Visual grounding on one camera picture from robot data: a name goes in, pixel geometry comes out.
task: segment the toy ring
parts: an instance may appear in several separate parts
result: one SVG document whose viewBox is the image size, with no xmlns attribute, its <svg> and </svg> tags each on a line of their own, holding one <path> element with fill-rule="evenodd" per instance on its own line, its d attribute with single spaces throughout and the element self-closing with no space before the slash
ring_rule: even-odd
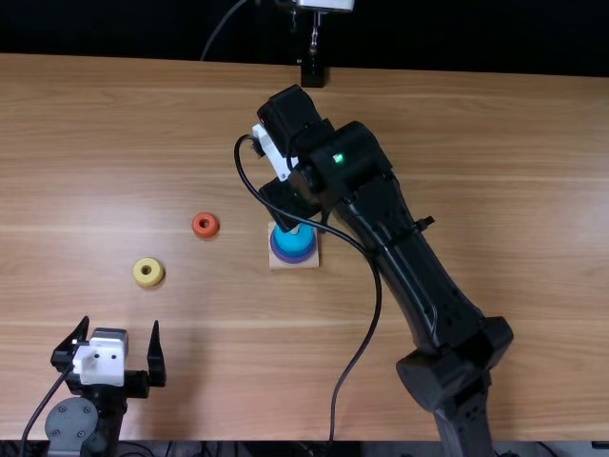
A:
<svg viewBox="0 0 609 457">
<path fill-rule="evenodd" d="M 209 212 L 197 214 L 192 220 L 192 231 L 201 238 L 211 238 L 219 228 L 218 218 Z"/>
<path fill-rule="evenodd" d="M 156 259 L 145 257 L 133 266 L 133 279 L 143 288 L 151 288 L 161 282 L 165 269 Z"/>
</svg>

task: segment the black cable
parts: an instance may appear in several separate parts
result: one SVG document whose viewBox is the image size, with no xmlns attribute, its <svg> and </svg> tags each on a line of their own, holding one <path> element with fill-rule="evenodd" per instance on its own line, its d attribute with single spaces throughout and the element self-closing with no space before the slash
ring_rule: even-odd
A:
<svg viewBox="0 0 609 457">
<path fill-rule="evenodd" d="M 203 61 L 206 60 L 207 57 L 207 53 L 209 52 L 209 48 L 211 48 L 211 44 L 213 43 L 213 40 L 216 39 L 216 36 L 218 35 L 218 33 L 220 32 L 220 30 L 222 29 L 222 27 L 225 26 L 225 23 L 228 19 L 230 19 L 230 16 L 233 15 L 233 13 L 238 10 L 240 7 L 242 7 L 245 3 L 247 3 L 247 0 L 239 0 L 237 3 L 235 3 L 230 10 L 228 10 L 225 14 L 225 16 L 220 20 L 220 22 L 218 23 L 218 25 L 216 26 L 216 28 L 213 30 L 213 32 L 209 35 L 209 38 L 207 38 L 207 43 L 206 46 L 203 48 L 203 52 L 201 52 L 201 57 L 199 57 L 199 60 Z"/>
<path fill-rule="evenodd" d="M 362 343 L 360 344 L 360 347 L 358 348 L 358 350 L 355 352 L 355 355 L 353 356 L 353 358 L 350 360 L 350 362 L 345 367 L 343 373 L 341 374 L 341 377 L 339 378 L 339 380 L 336 383 L 336 386 L 334 387 L 334 392 L 332 393 L 332 402 L 330 404 L 330 432 L 329 432 L 329 436 L 328 436 L 328 440 L 327 440 L 328 441 L 328 450 L 330 450 L 332 448 L 332 445 L 334 444 L 334 427 L 335 427 L 335 422 L 336 422 L 336 400 L 338 398 L 339 391 L 341 390 L 341 386 L 343 385 L 344 380 L 349 375 L 349 372 L 351 371 L 351 369 L 353 369 L 353 367 L 355 367 L 355 364 L 358 363 L 358 360 L 360 360 L 360 357 L 362 357 L 363 352 L 368 347 L 368 344 L 370 343 L 370 340 L 372 339 L 372 335 L 374 335 L 374 331 L 376 330 L 377 324 L 379 323 L 379 318 L 381 317 L 381 308 L 383 305 L 381 275 L 379 274 L 379 269 L 377 268 L 377 266 L 374 264 L 374 262 L 368 255 L 368 252 L 366 251 L 366 249 L 360 243 L 358 243 L 356 240 L 351 238 L 346 233 L 344 233 L 336 228 L 333 228 L 327 224 L 322 224 L 317 221 L 312 221 L 309 219 L 304 219 L 302 217 L 299 217 L 295 214 L 285 211 L 284 209 L 276 207 L 275 205 L 273 205 L 272 203 L 267 201 L 258 192 L 258 190 L 256 190 L 256 188 L 254 188 L 253 185 L 249 182 L 249 180 L 247 179 L 246 173 L 244 171 L 243 165 L 241 164 L 240 150 L 241 150 L 241 144 L 245 140 L 251 140 L 254 143 L 256 143 L 258 141 L 258 139 L 252 135 L 243 135 L 242 137 L 240 137 L 237 140 L 237 143 L 235 144 L 235 150 L 234 150 L 235 167 L 237 168 L 239 177 L 246 185 L 247 190 L 249 190 L 249 193 L 251 193 L 256 200 L 258 200 L 260 203 L 265 205 L 267 208 L 270 208 L 276 212 L 279 212 L 280 214 L 282 214 L 285 217 L 289 217 L 290 219 L 300 222 L 301 224 L 309 224 L 310 226 L 315 227 L 317 229 L 325 230 L 328 233 L 332 233 L 333 235 L 346 241 L 353 248 L 357 249 L 363 255 L 363 257 L 365 257 L 365 260 L 368 262 L 368 265 L 370 266 L 370 270 L 372 271 L 372 276 L 374 277 L 374 287 L 376 289 L 376 302 L 374 305 L 374 316 L 372 317 L 372 321 L 370 322 L 370 327 L 368 328 L 368 332 L 364 336 Z"/>
<path fill-rule="evenodd" d="M 205 441 L 201 442 L 201 457 L 203 457 L 204 455 L 208 455 L 209 457 L 213 457 L 211 455 L 211 452 L 209 452 L 209 449 L 207 448 L 207 443 Z"/>
<path fill-rule="evenodd" d="M 170 441 L 169 444 L 167 445 L 167 450 L 165 451 L 165 457 L 168 457 L 169 452 L 171 451 L 171 447 L 173 446 L 173 442 Z"/>
<path fill-rule="evenodd" d="M 57 378 L 57 381 L 55 381 L 55 384 L 53 384 L 50 387 L 50 390 L 49 390 L 49 392 L 47 392 L 47 395 L 45 395 L 45 398 L 42 399 L 42 402 L 40 402 L 40 405 L 38 405 L 38 407 L 36 408 L 34 413 L 31 415 L 31 418 L 29 418 L 29 422 L 26 425 L 26 428 L 23 430 L 23 435 L 21 436 L 21 446 L 19 447 L 19 457 L 26 457 L 26 443 L 28 442 L 29 431 L 34 426 L 36 419 L 38 419 L 38 416 L 40 415 L 42 410 L 45 408 L 45 406 L 49 402 L 50 398 L 57 391 L 57 389 L 61 386 L 61 384 L 66 380 L 66 378 L 68 377 L 71 370 L 72 370 L 72 364 L 68 365 L 68 367 L 66 369 L 64 369 L 64 372 L 61 373 L 59 378 Z"/>
<path fill-rule="evenodd" d="M 119 443 L 119 445 L 128 445 L 128 446 L 138 447 L 140 449 L 146 450 L 152 457 L 156 457 L 154 452 L 152 452 L 152 450 L 150 450 L 149 447 L 146 447 L 144 445 L 140 445 L 139 443 L 133 443 L 132 441 L 121 441 Z"/>
<path fill-rule="evenodd" d="M 543 443 L 543 442 L 541 442 L 541 441 L 537 441 L 536 443 L 537 443 L 538 445 L 540 445 L 541 447 L 543 447 L 543 448 L 544 448 L 544 449 L 545 449 L 545 450 L 548 452 L 548 454 L 550 454 L 552 457 L 559 457 L 559 455 L 558 455 L 556 452 L 554 452 L 554 451 L 553 451 L 553 450 L 550 448 L 550 446 L 546 445 L 545 443 Z"/>
</svg>

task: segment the wood grain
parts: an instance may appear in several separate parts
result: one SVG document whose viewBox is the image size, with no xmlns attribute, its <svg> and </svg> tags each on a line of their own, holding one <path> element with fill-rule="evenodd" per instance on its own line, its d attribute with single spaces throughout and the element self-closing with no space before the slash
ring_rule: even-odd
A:
<svg viewBox="0 0 609 457">
<path fill-rule="evenodd" d="M 133 368 L 161 322 L 168 384 L 129 403 L 123 438 L 326 438 L 372 279 L 327 236 L 321 268 L 269 270 L 269 217 L 232 162 L 256 109 L 298 81 L 289 67 L 0 56 L 0 438 L 20 436 L 85 314 L 128 328 Z M 606 439 L 609 81 L 334 69 L 310 93 L 335 126 L 376 133 L 413 214 L 438 221 L 426 234 L 448 271 L 514 329 L 494 437 Z M 251 153 L 245 165 L 271 176 Z M 220 218 L 214 240 L 190 231 L 201 211 Z M 144 256 L 166 265 L 156 290 L 131 277 Z M 338 439 L 437 438 L 395 373 L 412 348 L 387 292 Z"/>
</svg>

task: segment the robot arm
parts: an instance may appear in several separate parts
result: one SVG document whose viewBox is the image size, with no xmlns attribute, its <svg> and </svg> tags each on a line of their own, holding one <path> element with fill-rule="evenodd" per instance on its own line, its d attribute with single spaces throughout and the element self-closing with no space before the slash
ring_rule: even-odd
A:
<svg viewBox="0 0 609 457">
<path fill-rule="evenodd" d="M 148 371 L 125 370 L 126 330 L 97 328 L 89 340 L 87 333 L 85 317 L 50 358 L 67 375 L 69 391 L 79 397 L 68 398 L 50 411 L 45 424 L 49 457 L 113 457 L 127 399 L 147 398 L 150 387 L 165 386 L 158 321 L 150 336 Z"/>
<path fill-rule="evenodd" d="M 415 221 L 374 135 L 352 122 L 334 130 L 298 86 L 271 97 L 254 128 L 278 177 L 260 189 L 279 208 L 309 218 L 332 212 L 359 238 L 395 295 L 417 349 L 400 378 L 433 412 L 448 457 L 494 455 L 486 416 L 489 370 L 513 339 L 502 317 L 486 318 L 450 279 Z M 296 223 L 271 211 L 283 229 Z"/>
</svg>

